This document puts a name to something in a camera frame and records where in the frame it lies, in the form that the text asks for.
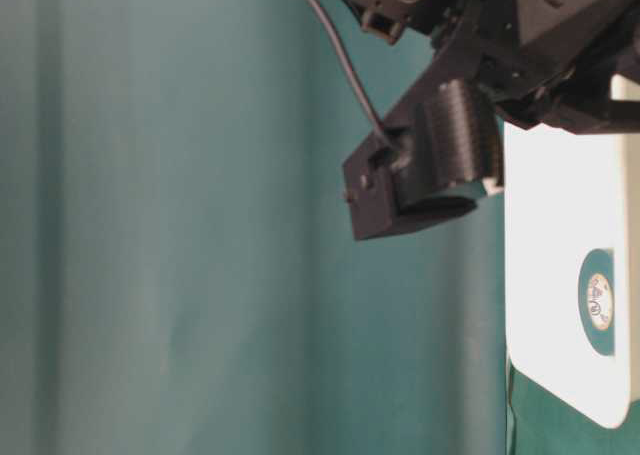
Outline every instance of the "screw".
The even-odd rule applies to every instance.
[[[361,175],[360,186],[362,187],[363,190],[369,190],[370,188],[373,187],[373,180],[369,175],[366,175],[366,174]]]

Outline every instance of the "white plastic surface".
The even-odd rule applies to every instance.
[[[618,79],[617,98],[638,93]],[[640,135],[577,136],[507,127],[506,315],[515,367],[596,423],[615,428],[640,396]],[[615,353],[584,333],[578,277],[613,249]]]

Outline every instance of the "green cloth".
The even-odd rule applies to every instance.
[[[502,199],[356,244],[368,131],[303,0],[0,0],[0,451],[503,451]]]
[[[596,425],[521,373],[512,379],[514,455],[635,455],[640,451],[640,404],[616,430]]]

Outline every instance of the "black cable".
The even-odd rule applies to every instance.
[[[385,145],[398,150],[398,144],[389,137],[389,134],[385,130],[378,112],[376,112],[376,109],[371,104],[371,100],[369,99],[367,92],[362,86],[360,77],[358,77],[358,74],[353,67],[353,63],[351,62],[349,53],[347,52],[347,49],[344,46],[344,42],[342,41],[342,38],[338,33],[338,29],[331,20],[331,17],[319,0],[307,0],[307,2],[309,2],[309,5],[311,5],[311,8],[313,8],[316,16],[318,17],[318,19],[320,19],[320,22],[322,22],[327,35],[329,35],[331,44],[333,45],[333,48],[338,55],[338,59],[340,60],[340,64],[342,65],[342,69],[344,70],[347,79],[349,80],[349,84],[351,85],[351,88],[353,89],[358,102],[360,102],[360,105],[362,105],[365,115],[371,121],[374,135]]]

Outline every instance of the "green fabric backdrop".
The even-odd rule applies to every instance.
[[[301,0],[0,0],[3,453],[501,453],[502,201],[355,244],[367,130]]]
[[[517,455],[632,455],[640,450],[640,405],[617,430],[604,429],[524,375],[513,377],[511,405]]]

